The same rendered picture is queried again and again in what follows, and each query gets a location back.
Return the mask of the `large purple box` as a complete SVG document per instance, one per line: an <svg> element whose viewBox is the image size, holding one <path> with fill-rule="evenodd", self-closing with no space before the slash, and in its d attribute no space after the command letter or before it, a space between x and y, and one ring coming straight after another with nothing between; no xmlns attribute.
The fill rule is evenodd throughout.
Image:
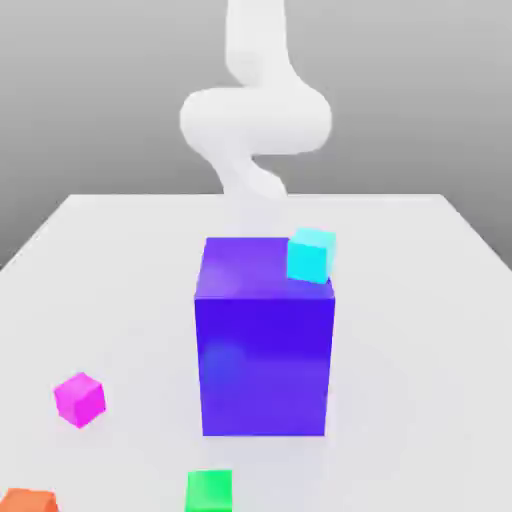
<svg viewBox="0 0 512 512"><path fill-rule="evenodd" d="M334 289L288 278L287 246L205 241L194 307L206 436L325 433Z"/></svg>

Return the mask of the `small magenta cube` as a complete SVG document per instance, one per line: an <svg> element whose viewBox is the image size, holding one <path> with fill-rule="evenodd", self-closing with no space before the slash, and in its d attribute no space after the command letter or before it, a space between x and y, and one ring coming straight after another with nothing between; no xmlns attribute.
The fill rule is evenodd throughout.
<svg viewBox="0 0 512 512"><path fill-rule="evenodd" d="M84 372L57 386L53 395L59 415L77 428L83 428L106 411L102 384Z"/></svg>

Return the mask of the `small cyan cube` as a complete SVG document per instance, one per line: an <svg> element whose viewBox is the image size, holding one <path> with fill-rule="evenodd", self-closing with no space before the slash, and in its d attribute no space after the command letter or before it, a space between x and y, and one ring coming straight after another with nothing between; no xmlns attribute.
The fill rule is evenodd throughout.
<svg viewBox="0 0 512 512"><path fill-rule="evenodd" d="M336 253L336 234L298 228L287 245L287 277L326 284L332 273Z"/></svg>

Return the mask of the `small orange cube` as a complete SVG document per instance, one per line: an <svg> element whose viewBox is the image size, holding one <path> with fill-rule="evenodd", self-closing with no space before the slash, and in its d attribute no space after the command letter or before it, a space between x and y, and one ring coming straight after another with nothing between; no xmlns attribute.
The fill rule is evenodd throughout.
<svg viewBox="0 0 512 512"><path fill-rule="evenodd" d="M0 500L0 512L59 512L50 491L11 488Z"/></svg>

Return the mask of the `small green cube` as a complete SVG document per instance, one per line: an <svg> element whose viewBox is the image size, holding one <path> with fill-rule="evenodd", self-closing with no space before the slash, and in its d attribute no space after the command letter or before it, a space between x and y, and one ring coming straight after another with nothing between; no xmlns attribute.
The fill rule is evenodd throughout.
<svg viewBox="0 0 512 512"><path fill-rule="evenodd" d="M232 512L232 471L188 473L184 512Z"/></svg>

